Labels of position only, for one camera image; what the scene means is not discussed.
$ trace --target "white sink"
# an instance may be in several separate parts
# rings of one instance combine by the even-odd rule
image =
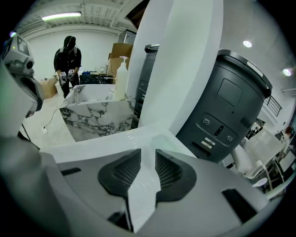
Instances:
[[[62,117],[75,141],[130,129],[135,100],[115,99],[115,85],[75,86],[60,107]]]

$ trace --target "white wall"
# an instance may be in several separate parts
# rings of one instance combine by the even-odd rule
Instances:
[[[150,77],[139,126],[161,123],[174,135],[202,95],[214,67],[222,0],[175,0]]]
[[[244,40],[250,41],[252,47],[245,47]],[[224,0],[220,49],[238,53],[264,73],[273,86],[271,95],[283,108],[269,130],[275,133],[284,129],[294,111],[295,98],[283,95],[281,90],[296,87],[296,77],[282,73],[291,66],[294,57],[276,21],[256,1]]]
[[[162,42],[167,19],[174,1],[175,0],[150,0],[146,7],[137,31],[129,62],[127,93],[132,96],[136,95],[136,88],[146,57],[144,48],[148,44]]]
[[[54,73],[53,60],[56,51],[63,46],[66,36],[76,37],[76,44],[81,50],[81,68],[85,71],[94,71],[95,68],[108,64],[108,54],[113,44],[118,42],[118,36],[96,32],[66,32],[54,33],[44,37],[29,40],[35,64],[34,77],[40,81],[51,78]]]

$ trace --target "white plastic part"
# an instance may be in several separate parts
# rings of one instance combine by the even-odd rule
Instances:
[[[244,176],[248,179],[253,179],[264,169],[266,169],[266,167],[263,165],[263,163],[261,161],[256,161],[255,164],[253,164],[252,170],[250,170],[250,172],[246,173]]]
[[[245,174],[252,169],[252,163],[246,151],[238,145],[232,152],[232,158],[235,162],[236,169]]]
[[[253,184],[252,186],[253,187],[260,187],[262,185],[265,185],[267,180],[268,180],[267,178],[263,178],[261,180],[258,180],[257,183]]]
[[[219,50],[222,27],[223,1],[190,0],[186,4],[174,1],[162,39],[158,41],[160,48],[139,127],[161,123],[177,135],[208,83]]]
[[[61,85],[64,85],[67,82],[67,75],[65,72],[61,72],[60,74],[60,82]]]
[[[263,73],[251,62],[247,62],[247,65],[252,68],[255,72],[257,72],[261,77],[263,77]]]
[[[46,135],[48,133],[47,129],[46,128],[42,128],[42,132]]]
[[[126,91],[126,84],[128,81],[128,71],[126,69],[125,60],[127,59],[126,56],[120,56],[123,58],[123,62],[121,63],[120,67],[117,69],[116,74],[116,89],[115,89],[115,98],[117,100],[123,100],[125,91]]]
[[[74,79],[74,69],[70,69],[69,72],[68,72],[68,79],[70,81],[73,81]]]
[[[244,149],[253,163],[261,161],[265,166],[283,147],[283,143],[263,128],[246,143]]]
[[[3,60],[0,62],[0,78],[2,85],[0,100],[5,103],[5,106],[0,106],[0,114],[2,115],[0,123],[1,136],[16,137],[24,117],[34,104],[34,99],[28,95],[29,91],[26,93],[22,89],[17,81],[19,78],[14,78],[9,73]]]

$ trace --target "cardboard box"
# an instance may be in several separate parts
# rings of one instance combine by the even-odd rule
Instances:
[[[107,75],[116,78],[117,69],[120,67],[123,59],[120,56],[126,56],[126,68],[129,69],[130,55],[133,49],[132,44],[115,43],[112,52],[108,55],[108,73]]]
[[[57,79],[55,77],[49,80],[40,82],[40,85],[42,86],[43,93],[44,93],[44,97],[43,97],[44,99],[49,99],[57,93],[56,86],[55,86],[56,83],[57,83]]]

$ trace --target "soap dispenser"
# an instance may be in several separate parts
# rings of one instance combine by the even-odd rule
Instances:
[[[117,69],[116,73],[116,89],[115,89],[115,98],[117,100],[124,99],[126,83],[128,80],[129,72],[126,69],[125,60],[128,59],[126,56],[120,56],[123,58],[123,62],[120,67]]]

